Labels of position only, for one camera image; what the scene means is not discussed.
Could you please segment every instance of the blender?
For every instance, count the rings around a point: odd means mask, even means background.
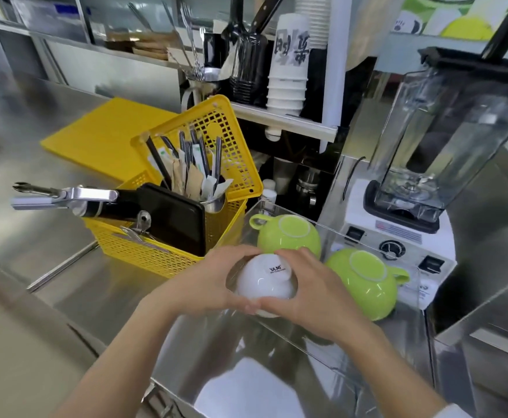
[[[403,257],[438,285],[456,265],[447,206],[508,140],[508,15],[482,54],[419,50],[365,176],[350,188],[343,234]]]

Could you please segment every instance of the metal clip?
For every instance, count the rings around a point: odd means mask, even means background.
[[[146,235],[146,231],[151,227],[151,215],[145,211],[141,210],[138,213],[136,218],[136,222],[132,224],[132,227],[120,226],[120,229],[125,233],[121,235],[120,233],[113,233],[114,236],[130,240],[134,243],[147,246],[148,248],[156,249],[157,251],[161,251],[163,253],[170,253],[167,249],[161,248],[160,246],[151,244],[146,242],[141,238],[141,235]]]

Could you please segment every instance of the cup handle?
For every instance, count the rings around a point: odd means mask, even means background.
[[[391,272],[391,274],[393,274],[393,277],[399,286],[411,281],[411,275],[405,269],[400,267],[388,267],[388,270]]]
[[[264,220],[265,222],[271,221],[273,218],[272,216],[266,216],[265,214],[254,214],[252,217],[250,217],[249,224],[251,228],[254,228],[256,230],[261,230],[264,224],[257,224],[255,223],[255,220]]]

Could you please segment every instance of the paper cup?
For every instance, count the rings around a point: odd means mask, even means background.
[[[282,81],[274,80],[267,87],[269,90],[295,90],[304,93],[306,91],[306,81]]]
[[[267,92],[268,98],[280,98],[282,100],[304,100],[306,87],[302,89],[283,89],[283,88],[275,88],[268,87],[269,91]]]
[[[267,107],[272,109],[298,110],[304,107],[304,100],[283,100],[281,98],[268,98]]]
[[[267,107],[267,111],[273,114],[278,114],[279,116],[298,116],[302,109],[286,109],[279,107]]]
[[[308,16],[287,13],[279,16],[270,77],[306,79],[310,54],[310,20]]]

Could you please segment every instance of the blender switch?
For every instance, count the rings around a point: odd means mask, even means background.
[[[444,265],[444,262],[444,260],[427,255],[426,258],[422,260],[418,268],[423,271],[428,271],[429,273],[438,274],[442,271],[441,267]]]

